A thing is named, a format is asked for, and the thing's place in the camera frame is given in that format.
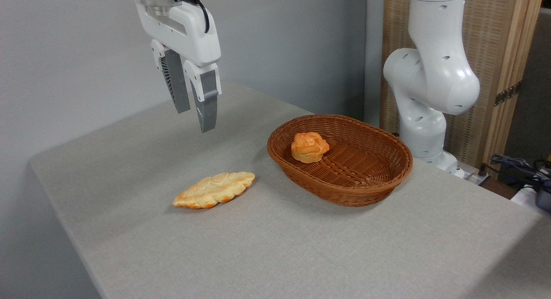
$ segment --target bread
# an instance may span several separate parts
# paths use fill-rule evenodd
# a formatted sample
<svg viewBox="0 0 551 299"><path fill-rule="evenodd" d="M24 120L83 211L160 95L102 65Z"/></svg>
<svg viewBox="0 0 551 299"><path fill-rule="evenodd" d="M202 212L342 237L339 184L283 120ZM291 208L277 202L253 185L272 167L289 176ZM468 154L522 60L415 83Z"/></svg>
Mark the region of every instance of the bread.
<svg viewBox="0 0 551 299"><path fill-rule="evenodd" d="M254 181L249 172L221 173L200 180L174 199L174 207L210 209L241 195Z"/></svg>
<svg viewBox="0 0 551 299"><path fill-rule="evenodd" d="M293 158L303 163L318 162L329 150L329 144L318 133L297 133L291 143Z"/></svg>

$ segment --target wooden panel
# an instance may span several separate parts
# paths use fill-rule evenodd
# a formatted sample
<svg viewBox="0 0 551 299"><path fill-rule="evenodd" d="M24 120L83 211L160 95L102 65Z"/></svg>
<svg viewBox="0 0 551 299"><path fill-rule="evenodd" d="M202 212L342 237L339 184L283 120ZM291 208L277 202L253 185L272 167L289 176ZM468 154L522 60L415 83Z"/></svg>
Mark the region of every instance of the wooden panel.
<svg viewBox="0 0 551 299"><path fill-rule="evenodd" d="M501 68L500 89L511 87L522 80L526 60L532 43L541 0L517 0L515 16L508 36L507 56ZM503 154L515 110L517 97L495 107L490 124L492 137L484 145L483 162L489 162L492 154Z"/></svg>

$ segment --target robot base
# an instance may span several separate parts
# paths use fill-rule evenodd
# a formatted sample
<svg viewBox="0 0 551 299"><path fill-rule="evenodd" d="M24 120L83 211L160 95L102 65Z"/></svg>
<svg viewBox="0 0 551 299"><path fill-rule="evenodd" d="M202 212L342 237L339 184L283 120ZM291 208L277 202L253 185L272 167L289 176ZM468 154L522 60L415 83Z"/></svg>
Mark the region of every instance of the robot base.
<svg viewBox="0 0 551 299"><path fill-rule="evenodd" d="M432 164L433 166L436 166L437 168L449 172L457 177L463 178L465 176L465 171L461 170L461 168L457 166L457 159L448 152L442 151L434 157L416 157L416 159Z"/></svg>

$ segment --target white wall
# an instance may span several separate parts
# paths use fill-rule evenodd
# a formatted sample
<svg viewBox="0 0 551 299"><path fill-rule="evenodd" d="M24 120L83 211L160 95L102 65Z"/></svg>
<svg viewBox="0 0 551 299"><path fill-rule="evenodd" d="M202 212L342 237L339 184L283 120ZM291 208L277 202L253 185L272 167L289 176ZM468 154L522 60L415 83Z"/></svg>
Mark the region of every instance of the white wall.
<svg viewBox="0 0 551 299"><path fill-rule="evenodd" d="M365 0L203 2L223 79L361 118ZM133 0L0 0L2 299L98 297L28 160L169 101L149 42Z"/></svg>

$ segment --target basket rim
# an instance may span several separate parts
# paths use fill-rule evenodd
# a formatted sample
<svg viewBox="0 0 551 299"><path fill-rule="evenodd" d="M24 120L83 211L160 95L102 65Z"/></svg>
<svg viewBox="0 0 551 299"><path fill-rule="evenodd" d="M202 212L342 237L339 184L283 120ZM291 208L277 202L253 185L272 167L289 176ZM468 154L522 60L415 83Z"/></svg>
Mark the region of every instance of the basket rim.
<svg viewBox="0 0 551 299"><path fill-rule="evenodd" d="M279 130L283 129L288 124L291 124L291 123L293 123L297 120L313 119L313 118L316 118L316 117L336 118L336 119L346 120L349 123L359 125L360 128L367 128L367 129L370 129L372 132L376 132L376 133L382 134L383 136L385 136L387 138L390 138L392 140L392 142L394 142L394 144L396 144L399 148L401 148L403 150L403 152L406 154L406 158L408 158L408 160L409 160L408 165L406 167L404 167L402 169L402 171L397 176L395 176L391 181L379 183L377 185L372 185L372 186L343 187L341 185L335 185L335 184L327 183L325 181L321 181L319 178L313 176L312 174L310 174L308 172L300 170L299 168L297 168L297 166L291 164L290 162L288 162L287 160L285 160L284 158L282 158L281 156L279 156L278 154L275 154L273 152L274 149L272 148L272 146L273 146L272 145L272 139L277 134L277 132L279 132ZM390 188L395 188L398 185L400 185L409 176L409 174L411 173L411 171L413 169L413 155L411 154L411 151L405 145L405 143L402 142L402 140L400 140L399 138L397 138L396 136L394 136L390 132L387 132L386 130L376 128L376 127L374 127L370 124L364 123L363 121L360 121L360 120L357 120L357 119L354 119L354 118L351 118L351 117L348 117L348 116L344 116L344 115L338 115L338 114L309 114L309 115L303 115L303 116L295 117L295 118L283 123L281 126L276 128L272 132L270 137L268 138L268 154L280 166L283 163L286 166L291 167L294 170L299 171L302 174L305 174L310 179L313 179L313 180L317 181L318 183L320 183L322 185L325 185L326 187L346 188L346 189L354 189L354 190L359 190L359 191L365 190L365 191L370 191L370 192L376 192L376 191L387 191Z"/></svg>

